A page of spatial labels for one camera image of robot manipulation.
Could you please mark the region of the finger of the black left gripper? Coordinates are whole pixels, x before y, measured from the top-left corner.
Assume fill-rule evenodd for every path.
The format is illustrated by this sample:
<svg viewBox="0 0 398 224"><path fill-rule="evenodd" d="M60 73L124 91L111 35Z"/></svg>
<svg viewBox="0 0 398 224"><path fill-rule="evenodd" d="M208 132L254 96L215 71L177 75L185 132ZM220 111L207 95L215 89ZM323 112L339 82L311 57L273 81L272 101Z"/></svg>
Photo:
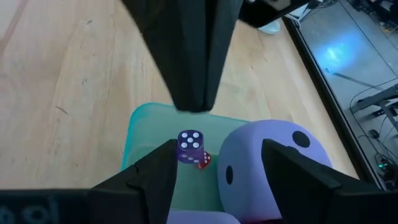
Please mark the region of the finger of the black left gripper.
<svg viewBox="0 0 398 224"><path fill-rule="evenodd" d="M204 0L122 0L134 19L176 109L205 112Z"/></svg>
<svg viewBox="0 0 398 224"><path fill-rule="evenodd" d="M206 77L203 109L215 104L231 37L242 0L206 1Z"/></svg>

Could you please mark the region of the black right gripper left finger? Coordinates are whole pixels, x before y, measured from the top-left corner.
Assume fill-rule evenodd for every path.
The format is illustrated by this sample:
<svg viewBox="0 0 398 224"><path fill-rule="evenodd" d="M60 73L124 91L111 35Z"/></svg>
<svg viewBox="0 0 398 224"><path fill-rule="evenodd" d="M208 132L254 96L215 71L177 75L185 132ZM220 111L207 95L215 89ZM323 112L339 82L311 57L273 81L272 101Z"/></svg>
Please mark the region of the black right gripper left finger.
<svg viewBox="0 0 398 224"><path fill-rule="evenodd" d="M93 187L90 223L166 223L177 180L177 141L170 139Z"/></svg>

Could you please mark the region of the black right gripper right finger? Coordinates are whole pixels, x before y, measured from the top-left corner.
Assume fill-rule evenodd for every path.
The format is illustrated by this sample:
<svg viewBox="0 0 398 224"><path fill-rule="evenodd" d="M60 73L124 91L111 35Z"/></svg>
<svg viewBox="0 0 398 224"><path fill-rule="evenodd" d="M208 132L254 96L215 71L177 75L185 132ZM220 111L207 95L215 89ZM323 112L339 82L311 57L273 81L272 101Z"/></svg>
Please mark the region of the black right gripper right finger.
<svg viewBox="0 0 398 224"><path fill-rule="evenodd" d="M285 223L397 224L397 192L355 179L271 139L262 163Z"/></svg>

